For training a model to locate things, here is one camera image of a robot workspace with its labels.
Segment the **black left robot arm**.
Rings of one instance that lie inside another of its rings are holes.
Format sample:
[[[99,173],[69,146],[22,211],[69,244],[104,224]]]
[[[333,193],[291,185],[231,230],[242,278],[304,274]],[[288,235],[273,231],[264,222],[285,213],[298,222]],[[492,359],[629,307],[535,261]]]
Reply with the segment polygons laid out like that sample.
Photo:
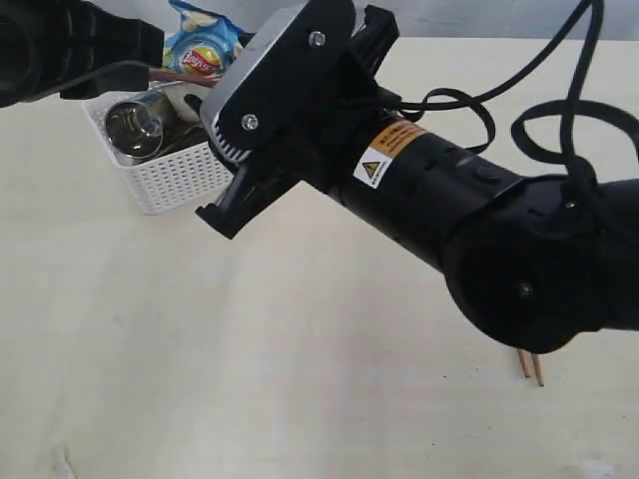
[[[1,3],[1,106],[148,89],[165,33],[90,1]]]

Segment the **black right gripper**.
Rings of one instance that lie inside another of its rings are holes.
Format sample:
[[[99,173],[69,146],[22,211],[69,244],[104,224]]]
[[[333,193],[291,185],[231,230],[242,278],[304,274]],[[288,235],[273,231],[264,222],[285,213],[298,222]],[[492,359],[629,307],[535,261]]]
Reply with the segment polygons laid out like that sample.
[[[373,96],[374,75],[399,36],[393,13],[374,5],[357,8],[353,33],[342,55],[314,87],[291,121],[268,142],[234,163],[234,177],[213,203],[196,209],[211,229],[232,240],[300,180],[323,184],[329,171],[327,156],[340,149],[367,106],[347,104]]]

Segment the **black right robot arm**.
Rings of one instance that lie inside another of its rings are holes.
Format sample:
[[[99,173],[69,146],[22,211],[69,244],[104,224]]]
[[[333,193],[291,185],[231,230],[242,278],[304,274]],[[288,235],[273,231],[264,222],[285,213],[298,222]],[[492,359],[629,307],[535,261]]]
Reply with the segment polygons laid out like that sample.
[[[576,153],[577,117],[638,138],[637,118],[585,100],[583,85],[604,14],[582,1],[517,74],[470,96],[430,91],[407,103],[376,72],[399,35],[394,15],[350,1],[309,1],[276,12],[195,104],[233,179],[199,217],[226,238],[306,183],[445,278],[463,315],[492,339],[541,354],[577,334],[638,326],[638,184],[602,183]],[[511,137],[530,159],[563,168],[526,177],[420,125],[429,112],[472,110],[488,140],[485,103],[547,59],[579,21],[590,24],[565,98],[533,106]]]

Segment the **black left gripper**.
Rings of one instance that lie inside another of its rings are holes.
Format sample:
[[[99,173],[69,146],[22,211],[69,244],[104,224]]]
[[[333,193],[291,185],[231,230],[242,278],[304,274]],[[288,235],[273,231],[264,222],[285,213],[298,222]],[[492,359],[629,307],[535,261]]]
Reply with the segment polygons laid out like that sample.
[[[38,1],[41,29],[31,28],[39,73],[31,100],[58,94],[89,100],[148,89],[149,69],[162,65],[165,33],[119,17],[89,1]]]

